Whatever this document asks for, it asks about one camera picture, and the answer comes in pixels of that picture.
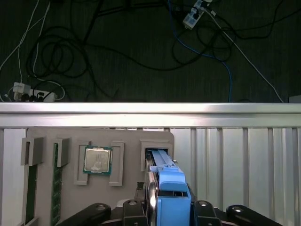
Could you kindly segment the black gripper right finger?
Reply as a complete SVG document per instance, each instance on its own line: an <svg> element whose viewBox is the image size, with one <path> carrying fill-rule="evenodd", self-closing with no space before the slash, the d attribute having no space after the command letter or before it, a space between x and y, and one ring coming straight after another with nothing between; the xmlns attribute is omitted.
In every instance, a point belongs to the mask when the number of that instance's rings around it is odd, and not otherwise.
<svg viewBox="0 0 301 226"><path fill-rule="evenodd" d="M190 224L192 226L281 226L280 223L244 205L230 205L223 211L204 200L191 203Z"/></svg>

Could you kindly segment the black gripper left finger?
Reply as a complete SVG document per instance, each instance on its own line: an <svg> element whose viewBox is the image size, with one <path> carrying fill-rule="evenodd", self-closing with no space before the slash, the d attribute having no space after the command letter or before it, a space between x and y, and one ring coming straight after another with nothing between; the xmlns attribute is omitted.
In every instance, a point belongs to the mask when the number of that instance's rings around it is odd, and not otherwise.
<svg viewBox="0 0 301 226"><path fill-rule="evenodd" d="M147 226L144 202L128 199L111 208L104 203L92 204L58 223L59 226Z"/></svg>

